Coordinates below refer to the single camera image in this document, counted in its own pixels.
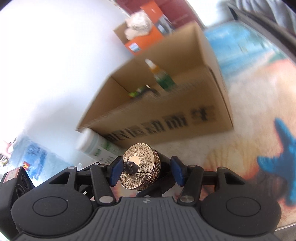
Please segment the gold lid dark jar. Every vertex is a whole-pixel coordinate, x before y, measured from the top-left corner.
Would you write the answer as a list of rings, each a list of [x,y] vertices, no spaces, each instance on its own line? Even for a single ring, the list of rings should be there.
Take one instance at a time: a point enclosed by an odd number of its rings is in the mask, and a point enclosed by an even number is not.
[[[123,154],[121,185],[137,190],[136,197],[162,197],[175,186],[170,159],[148,144],[137,143]]]

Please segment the white vitamin bottle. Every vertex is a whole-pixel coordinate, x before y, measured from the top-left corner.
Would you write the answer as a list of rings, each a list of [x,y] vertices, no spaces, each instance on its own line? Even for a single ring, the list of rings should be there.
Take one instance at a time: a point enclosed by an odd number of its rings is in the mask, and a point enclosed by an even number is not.
[[[122,156],[124,149],[108,141],[90,128],[84,128],[76,143],[76,149],[102,164],[110,164],[118,156]]]

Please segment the green lip balm tube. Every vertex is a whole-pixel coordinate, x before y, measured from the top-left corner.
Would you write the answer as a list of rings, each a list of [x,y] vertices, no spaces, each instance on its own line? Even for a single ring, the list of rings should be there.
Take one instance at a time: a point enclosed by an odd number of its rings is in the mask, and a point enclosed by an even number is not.
[[[138,88],[137,90],[130,92],[130,93],[128,94],[128,96],[129,96],[130,98],[138,97],[138,96],[142,95],[142,94],[145,92],[145,90],[146,90],[146,88],[145,88],[144,86],[143,86],[143,87],[140,87],[140,88]]]

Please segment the brown cardboard box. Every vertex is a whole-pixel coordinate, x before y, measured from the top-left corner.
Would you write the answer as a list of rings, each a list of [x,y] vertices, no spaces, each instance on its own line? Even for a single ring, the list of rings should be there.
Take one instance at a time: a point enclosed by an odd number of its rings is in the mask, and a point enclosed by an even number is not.
[[[165,70],[175,87],[163,90],[145,59]],[[159,96],[128,96],[145,85],[156,89]],[[135,143],[154,145],[233,127],[217,58],[202,29],[191,22],[111,73],[76,129],[90,128],[128,148]]]

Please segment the black lighter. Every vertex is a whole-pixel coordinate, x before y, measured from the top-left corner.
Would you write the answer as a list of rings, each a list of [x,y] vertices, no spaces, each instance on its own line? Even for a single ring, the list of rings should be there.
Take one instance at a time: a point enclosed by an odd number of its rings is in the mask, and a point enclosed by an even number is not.
[[[151,88],[148,85],[143,86],[142,90],[140,92],[140,95],[145,95],[145,94],[153,94],[155,96],[159,96],[159,92],[156,89]]]

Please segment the green dropper bottle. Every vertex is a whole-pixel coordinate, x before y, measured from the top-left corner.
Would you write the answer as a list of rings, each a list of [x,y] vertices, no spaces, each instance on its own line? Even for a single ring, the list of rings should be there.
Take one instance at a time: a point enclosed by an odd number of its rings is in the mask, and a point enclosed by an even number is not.
[[[168,73],[165,72],[165,70],[160,68],[158,65],[156,65],[149,59],[145,59],[145,63],[149,67],[151,73],[154,75],[156,82],[163,90],[169,91],[175,87],[175,82],[170,77],[170,75],[168,75]]]

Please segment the beach print table mat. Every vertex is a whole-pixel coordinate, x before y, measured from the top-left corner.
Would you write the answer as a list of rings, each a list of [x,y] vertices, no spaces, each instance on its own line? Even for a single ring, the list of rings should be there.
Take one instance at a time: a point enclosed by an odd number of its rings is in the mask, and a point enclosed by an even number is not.
[[[295,227],[295,63],[237,21],[203,33],[226,85],[234,127],[148,145],[206,171],[227,167],[279,203],[278,230]]]

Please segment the orange Philips box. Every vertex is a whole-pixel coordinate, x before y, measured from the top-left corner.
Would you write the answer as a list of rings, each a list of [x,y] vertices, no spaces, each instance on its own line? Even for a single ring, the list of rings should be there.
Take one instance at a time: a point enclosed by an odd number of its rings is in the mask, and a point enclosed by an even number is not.
[[[133,55],[147,49],[174,31],[173,24],[164,15],[155,1],[144,4],[139,11],[144,11],[153,23],[153,27],[148,35],[136,37],[133,40],[126,39],[125,29],[127,26],[125,22],[113,30],[126,49]]]

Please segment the beige cloth in box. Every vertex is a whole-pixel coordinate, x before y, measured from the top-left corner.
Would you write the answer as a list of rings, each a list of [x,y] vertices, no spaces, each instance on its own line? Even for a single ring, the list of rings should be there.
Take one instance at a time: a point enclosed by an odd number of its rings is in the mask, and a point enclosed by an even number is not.
[[[128,40],[136,37],[146,36],[150,33],[153,23],[144,11],[138,11],[125,19],[127,28],[125,36]]]

